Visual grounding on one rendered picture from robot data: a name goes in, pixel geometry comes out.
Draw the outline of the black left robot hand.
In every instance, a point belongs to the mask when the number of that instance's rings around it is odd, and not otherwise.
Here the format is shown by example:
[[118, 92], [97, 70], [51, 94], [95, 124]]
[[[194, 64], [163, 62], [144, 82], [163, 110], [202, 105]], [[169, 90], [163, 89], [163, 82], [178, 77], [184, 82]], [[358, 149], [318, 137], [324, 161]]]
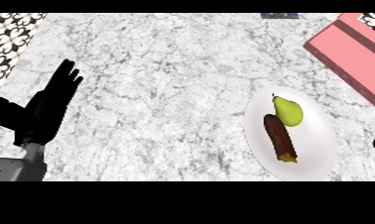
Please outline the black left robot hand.
[[0, 97], [0, 127], [14, 131], [14, 146], [45, 145], [54, 139], [82, 79], [75, 62], [64, 59], [25, 107]]

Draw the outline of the white oval plate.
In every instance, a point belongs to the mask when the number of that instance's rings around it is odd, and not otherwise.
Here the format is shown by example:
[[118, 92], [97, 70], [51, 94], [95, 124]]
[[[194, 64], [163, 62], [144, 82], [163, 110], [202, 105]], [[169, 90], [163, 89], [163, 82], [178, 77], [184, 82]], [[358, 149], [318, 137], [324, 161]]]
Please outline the white oval plate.
[[[302, 111], [302, 120], [286, 128], [296, 153], [296, 162], [277, 160], [276, 150], [264, 128], [264, 116], [274, 114], [273, 96], [293, 101]], [[298, 90], [286, 86], [261, 88], [245, 111], [246, 143], [265, 170], [280, 180], [323, 180], [338, 159], [336, 136], [320, 106]]]

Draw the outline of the green pear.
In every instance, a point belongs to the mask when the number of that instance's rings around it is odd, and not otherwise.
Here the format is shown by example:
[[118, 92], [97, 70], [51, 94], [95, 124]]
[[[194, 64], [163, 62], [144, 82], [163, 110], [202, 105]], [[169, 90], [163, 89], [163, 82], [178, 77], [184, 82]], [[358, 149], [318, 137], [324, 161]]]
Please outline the green pear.
[[273, 104], [276, 116], [278, 117], [281, 123], [289, 127], [296, 126], [302, 120], [302, 110], [299, 105], [278, 96], [273, 97]]

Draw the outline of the pink cardboard box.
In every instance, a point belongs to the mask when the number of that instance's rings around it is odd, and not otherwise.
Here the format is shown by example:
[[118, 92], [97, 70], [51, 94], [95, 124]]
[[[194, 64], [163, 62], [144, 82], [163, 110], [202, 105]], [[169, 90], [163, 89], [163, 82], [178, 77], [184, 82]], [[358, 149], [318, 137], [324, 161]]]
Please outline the pink cardboard box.
[[302, 47], [375, 105], [375, 13], [342, 13]]

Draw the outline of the dark brown banana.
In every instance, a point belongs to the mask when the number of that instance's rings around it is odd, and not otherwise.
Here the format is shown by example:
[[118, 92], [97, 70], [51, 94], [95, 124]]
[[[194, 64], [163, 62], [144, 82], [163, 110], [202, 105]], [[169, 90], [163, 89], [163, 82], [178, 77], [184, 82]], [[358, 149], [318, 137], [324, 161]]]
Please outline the dark brown banana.
[[290, 143], [290, 138], [281, 120], [276, 115], [267, 114], [264, 116], [264, 127], [273, 142], [277, 160], [284, 163], [295, 163], [296, 153]]

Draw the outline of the dark blue flat object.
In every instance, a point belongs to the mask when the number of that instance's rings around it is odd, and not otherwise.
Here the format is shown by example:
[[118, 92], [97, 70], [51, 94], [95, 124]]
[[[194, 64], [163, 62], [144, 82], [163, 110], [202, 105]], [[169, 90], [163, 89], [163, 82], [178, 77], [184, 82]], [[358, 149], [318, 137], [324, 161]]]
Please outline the dark blue flat object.
[[296, 13], [261, 13], [262, 19], [298, 19]]

